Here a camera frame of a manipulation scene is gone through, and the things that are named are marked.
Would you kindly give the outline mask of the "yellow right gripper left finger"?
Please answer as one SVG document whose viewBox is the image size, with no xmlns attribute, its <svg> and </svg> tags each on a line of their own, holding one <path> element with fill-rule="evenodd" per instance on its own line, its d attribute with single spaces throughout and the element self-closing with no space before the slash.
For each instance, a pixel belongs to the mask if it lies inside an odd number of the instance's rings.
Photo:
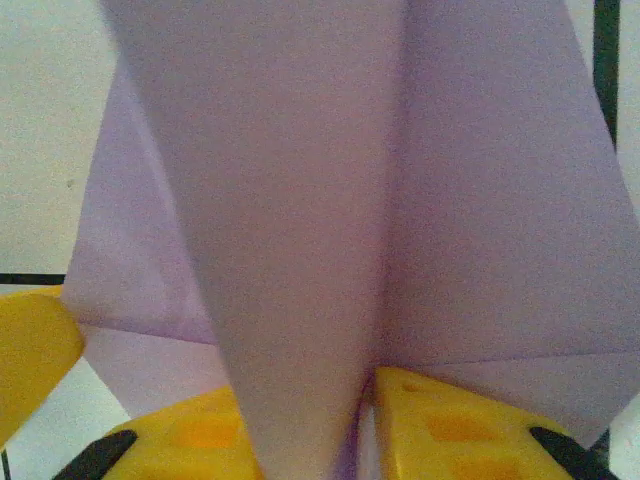
<svg viewBox="0 0 640 480">
<path fill-rule="evenodd" d="M 90 443 L 57 479 L 261 479 L 229 386 L 125 422 Z"/>
</svg>

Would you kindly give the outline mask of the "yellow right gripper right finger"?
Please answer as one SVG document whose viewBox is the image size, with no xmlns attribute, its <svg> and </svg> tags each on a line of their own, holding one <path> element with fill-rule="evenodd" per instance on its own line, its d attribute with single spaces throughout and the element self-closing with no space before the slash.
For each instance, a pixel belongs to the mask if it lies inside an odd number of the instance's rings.
<svg viewBox="0 0 640 480">
<path fill-rule="evenodd" d="M 397 367 L 372 379 L 374 479 L 612 479 L 556 422 Z"/>
</svg>

